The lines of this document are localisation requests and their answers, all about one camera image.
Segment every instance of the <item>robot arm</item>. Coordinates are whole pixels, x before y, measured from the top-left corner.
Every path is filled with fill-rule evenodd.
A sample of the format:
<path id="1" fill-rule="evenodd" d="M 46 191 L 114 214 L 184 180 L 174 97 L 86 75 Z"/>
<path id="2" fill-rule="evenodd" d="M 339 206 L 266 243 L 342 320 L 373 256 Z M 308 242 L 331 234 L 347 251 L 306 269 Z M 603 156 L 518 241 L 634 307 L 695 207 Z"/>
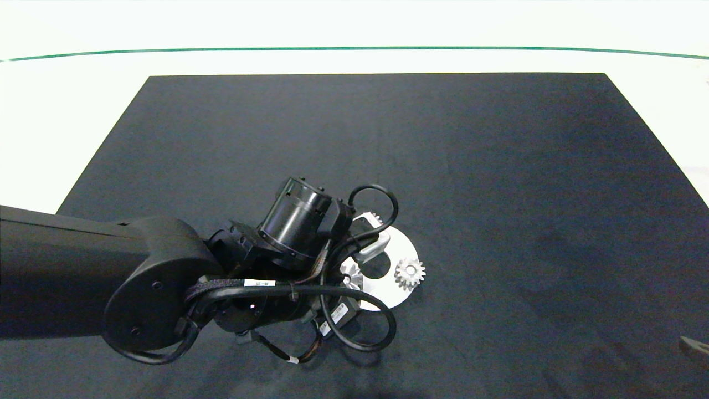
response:
<path id="1" fill-rule="evenodd" d="M 374 229 L 352 223 L 354 198 L 367 188 L 393 205 L 391 218 Z M 324 318 L 348 346 L 381 350 L 395 334 L 393 314 L 375 297 L 342 287 L 336 266 L 376 243 L 397 211 L 396 198 L 380 186 L 358 187 L 345 202 L 303 178 L 284 183 L 259 226 L 231 222 L 206 241 L 178 219 L 111 224 L 2 207 L 0 338 L 101 334 L 132 360 L 164 364 L 214 319 L 285 359 L 254 328 L 294 319 L 317 326 Z M 360 344 L 340 332 L 344 320 L 334 320 L 330 306 L 344 297 L 384 312 L 385 339 Z M 319 346 L 316 334 L 309 352 Z M 177 343 L 170 354 L 149 352 Z"/>

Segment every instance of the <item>metal gear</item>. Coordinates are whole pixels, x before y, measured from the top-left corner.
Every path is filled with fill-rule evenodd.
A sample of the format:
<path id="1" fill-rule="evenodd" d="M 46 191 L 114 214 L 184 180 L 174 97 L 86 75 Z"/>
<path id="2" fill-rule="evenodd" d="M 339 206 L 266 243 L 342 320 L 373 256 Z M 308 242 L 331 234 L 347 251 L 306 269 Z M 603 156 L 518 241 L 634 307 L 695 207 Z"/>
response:
<path id="1" fill-rule="evenodd" d="M 340 272 L 345 276 L 344 280 L 342 280 L 342 284 L 346 288 L 358 291 L 362 290 L 364 286 L 364 275 L 356 262 L 351 259 L 342 262 Z"/>
<path id="2" fill-rule="evenodd" d="M 374 212 L 371 212 L 371 213 L 372 213 L 372 216 L 374 216 L 374 218 L 379 222 L 379 224 L 384 224 L 384 222 L 381 220 L 381 216 L 379 216 L 378 214 L 375 214 Z"/>
<path id="3" fill-rule="evenodd" d="M 401 259 L 396 265 L 394 278 L 405 290 L 413 290 L 423 281 L 423 276 L 426 275 L 426 267 L 418 259 Z"/>

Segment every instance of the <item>white background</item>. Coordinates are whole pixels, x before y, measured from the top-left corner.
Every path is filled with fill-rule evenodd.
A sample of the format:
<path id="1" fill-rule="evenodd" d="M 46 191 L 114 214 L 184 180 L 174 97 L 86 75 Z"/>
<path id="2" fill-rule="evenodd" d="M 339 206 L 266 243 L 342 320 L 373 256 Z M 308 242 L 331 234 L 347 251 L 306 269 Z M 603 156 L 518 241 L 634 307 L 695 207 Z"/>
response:
<path id="1" fill-rule="evenodd" d="M 0 59 L 145 48 L 359 45 L 706 56 L 708 16 L 703 1 L 2 1 Z M 55 213 L 150 75 L 383 72 L 606 73 L 709 203 L 707 60 L 551 50 L 319 50 L 2 62 L 0 204 Z"/>

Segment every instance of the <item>dark tabletop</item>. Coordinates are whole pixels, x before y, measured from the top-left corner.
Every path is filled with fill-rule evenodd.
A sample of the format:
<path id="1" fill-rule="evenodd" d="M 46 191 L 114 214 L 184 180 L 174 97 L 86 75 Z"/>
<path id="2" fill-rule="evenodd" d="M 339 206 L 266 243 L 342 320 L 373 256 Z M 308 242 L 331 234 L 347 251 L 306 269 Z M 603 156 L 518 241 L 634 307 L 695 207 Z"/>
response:
<path id="1" fill-rule="evenodd" d="M 151 77 L 58 213 L 208 236 L 257 224 L 290 175 L 397 194 L 428 274 L 389 348 L 329 340 L 297 366 L 211 325 L 155 367 L 100 337 L 3 341 L 0 396 L 709 396 L 677 348 L 709 341 L 709 209 L 605 75 Z M 376 332 L 370 316 L 348 331 Z M 263 333 L 292 352 L 311 339 Z"/>

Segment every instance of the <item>label sticker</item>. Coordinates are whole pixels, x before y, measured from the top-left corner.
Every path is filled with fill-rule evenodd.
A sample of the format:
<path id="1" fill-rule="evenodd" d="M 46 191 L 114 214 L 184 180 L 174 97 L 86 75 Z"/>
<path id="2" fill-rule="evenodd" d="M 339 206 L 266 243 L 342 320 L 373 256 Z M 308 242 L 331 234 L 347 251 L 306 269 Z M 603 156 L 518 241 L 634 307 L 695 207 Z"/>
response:
<path id="1" fill-rule="evenodd" d="M 275 280 L 253 280 L 251 278 L 244 279 L 244 287 L 273 287 L 275 285 Z"/>
<path id="2" fill-rule="evenodd" d="M 335 308 L 335 310 L 333 310 L 333 312 L 330 313 L 330 315 L 333 316 L 333 321 L 335 322 L 335 324 L 337 324 L 337 322 L 342 320 L 342 317 L 345 316 L 346 314 L 347 314 L 347 305 L 345 305 L 344 302 L 340 303 Z M 330 325 L 328 324 L 328 321 L 325 320 L 325 322 L 320 325 L 320 333 L 324 337 L 325 335 L 328 335 L 328 332 L 330 332 Z"/>

